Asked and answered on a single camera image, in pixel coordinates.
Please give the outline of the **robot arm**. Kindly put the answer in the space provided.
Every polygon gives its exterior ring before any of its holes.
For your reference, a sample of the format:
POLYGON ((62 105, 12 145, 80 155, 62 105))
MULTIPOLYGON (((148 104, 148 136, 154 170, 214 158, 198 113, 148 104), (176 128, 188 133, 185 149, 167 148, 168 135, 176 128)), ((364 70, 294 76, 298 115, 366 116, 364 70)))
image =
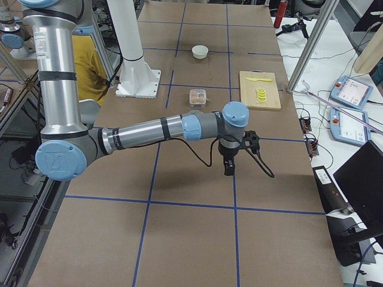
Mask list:
POLYGON ((116 150, 164 141, 185 144, 212 139, 223 156, 224 173, 235 171, 234 157, 244 150, 263 167, 259 139, 246 129, 249 109, 229 102, 221 111, 190 111, 114 129, 88 129, 80 118, 72 34, 92 31, 90 1, 22 1, 23 18, 34 33, 45 127, 35 154, 40 171, 56 181, 82 174, 97 159, 116 150))

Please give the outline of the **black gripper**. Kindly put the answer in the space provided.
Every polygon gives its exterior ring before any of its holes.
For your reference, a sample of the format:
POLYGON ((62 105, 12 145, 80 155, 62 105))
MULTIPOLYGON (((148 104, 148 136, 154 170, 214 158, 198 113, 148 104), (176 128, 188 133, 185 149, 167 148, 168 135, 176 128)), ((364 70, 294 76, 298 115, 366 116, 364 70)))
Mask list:
POLYGON ((224 174, 233 176, 235 173, 235 156, 240 150, 250 156, 259 154, 259 137, 255 131, 244 131, 241 136, 226 134, 219 139, 218 151, 223 156, 224 174))

